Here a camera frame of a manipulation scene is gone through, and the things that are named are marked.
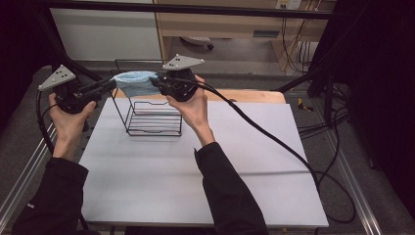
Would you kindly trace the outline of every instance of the blue face mask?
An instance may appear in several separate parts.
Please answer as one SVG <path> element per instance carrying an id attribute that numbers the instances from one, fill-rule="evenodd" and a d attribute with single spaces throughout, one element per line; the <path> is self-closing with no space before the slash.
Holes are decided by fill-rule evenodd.
<path id="1" fill-rule="evenodd" d="M 158 78 L 153 71 L 128 71 L 115 75 L 116 87 L 124 92 L 125 96 L 145 96 L 160 94 L 157 87 L 153 86 L 150 77 Z"/>

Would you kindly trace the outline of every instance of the wrist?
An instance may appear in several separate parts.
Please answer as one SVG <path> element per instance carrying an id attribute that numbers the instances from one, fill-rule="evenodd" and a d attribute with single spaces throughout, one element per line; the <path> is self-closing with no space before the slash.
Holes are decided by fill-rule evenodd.
<path id="1" fill-rule="evenodd" d="M 194 130 L 202 144 L 202 147 L 215 142 L 213 132 L 208 125 L 196 127 Z"/>
<path id="2" fill-rule="evenodd" d="M 73 161 L 73 155 L 77 144 L 78 142 L 74 140 L 58 138 L 53 152 L 53 157 Z"/>

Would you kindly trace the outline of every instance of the grey floor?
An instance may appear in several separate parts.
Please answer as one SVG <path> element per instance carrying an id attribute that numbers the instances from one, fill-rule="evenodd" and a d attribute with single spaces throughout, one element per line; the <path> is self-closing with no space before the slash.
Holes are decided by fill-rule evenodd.
<path id="1" fill-rule="evenodd" d="M 204 77 L 210 85 L 216 88 L 258 89 L 269 90 L 279 87 L 296 77 L 299 73 L 289 72 L 286 75 L 278 67 L 278 62 L 273 54 L 269 41 L 252 41 L 237 39 L 212 39 L 214 49 L 207 50 L 201 46 L 191 45 L 175 38 L 173 40 L 171 55 L 180 54 L 195 58 L 202 58 L 207 62 L 203 66 L 194 67 L 194 73 Z M 99 68 L 96 70 L 102 76 L 111 76 L 109 70 Z M 35 120 L 35 96 L 36 87 L 48 75 L 49 70 L 40 70 L 33 77 L 33 83 L 26 92 L 20 106 L 9 120 L 8 127 L 0 133 L 0 202 L 3 203 L 13 185 L 18 180 L 24 166 L 38 145 L 41 135 Z M 310 112 L 298 108 L 299 98 L 308 107 L 322 104 L 322 98 L 309 99 L 306 89 L 309 83 L 305 82 L 293 91 L 285 94 L 287 103 L 291 104 L 294 118 L 298 126 L 307 126 L 321 123 L 316 112 Z M 339 84 L 339 87 L 347 92 L 347 87 Z M 335 101 L 334 107 L 342 106 Z M 91 121 L 98 117 L 100 109 Z M 415 234 L 415 222 L 409 216 L 403 204 L 391 188 L 388 180 L 381 171 L 369 167 L 369 159 L 359 141 L 353 120 L 345 121 L 339 125 L 341 149 L 351 165 L 357 181 L 375 215 L 384 234 Z M 80 149 L 76 152 L 81 158 L 82 146 L 87 143 L 84 133 Z M 302 141 L 305 153 L 310 164 L 316 170 L 323 170 L 333 158 L 332 149 L 326 133 L 320 133 Z M 16 212 L 12 215 L 5 231 L 10 230 L 11 224 L 18 212 L 27 200 L 34 194 L 41 178 L 45 160 L 40 164 L 39 170 L 33 176 L 27 187 Z M 335 164 L 330 173 L 342 184 L 344 180 Z M 345 194 L 330 180 L 323 181 L 322 201 L 327 214 L 337 219 L 348 219 L 351 215 L 351 205 Z M 341 224 L 329 219 L 330 227 L 320 229 L 321 234 L 365 234 L 360 217 L 348 224 Z M 96 227 L 100 230 L 108 227 Z M 288 229 L 289 234 L 310 234 L 313 231 L 303 229 Z M 281 230 L 273 230 L 272 234 L 281 234 Z"/>

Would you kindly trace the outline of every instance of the person's right hand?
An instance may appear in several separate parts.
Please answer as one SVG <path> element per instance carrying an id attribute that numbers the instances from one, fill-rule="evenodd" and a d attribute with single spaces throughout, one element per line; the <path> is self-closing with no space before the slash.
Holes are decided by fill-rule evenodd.
<path id="1" fill-rule="evenodd" d="M 197 75 L 196 79 L 200 82 L 205 82 L 204 79 Z M 176 108 L 186 123 L 193 128 L 202 146 L 215 141 L 208 125 L 208 97 L 205 95 L 204 89 L 198 88 L 193 97 L 186 102 L 178 102 L 171 96 L 167 96 L 166 98 L 168 104 Z"/>

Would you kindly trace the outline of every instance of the wire basket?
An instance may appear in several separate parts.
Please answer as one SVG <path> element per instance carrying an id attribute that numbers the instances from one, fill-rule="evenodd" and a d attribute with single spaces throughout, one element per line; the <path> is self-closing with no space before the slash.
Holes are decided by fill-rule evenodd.
<path id="1" fill-rule="evenodd" d="M 114 76 L 125 71 L 161 71 L 163 60 L 115 60 Z M 182 116 L 165 101 L 119 98 L 117 88 L 112 93 L 115 107 L 130 136 L 181 136 Z"/>
<path id="2" fill-rule="evenodd" d="M 130 136 L 181 136 L 182 116 L 167 102 L 132 100 L 112 95 L 116 110 Z M 128 100 L 121 106 L 117 99 Z"/>

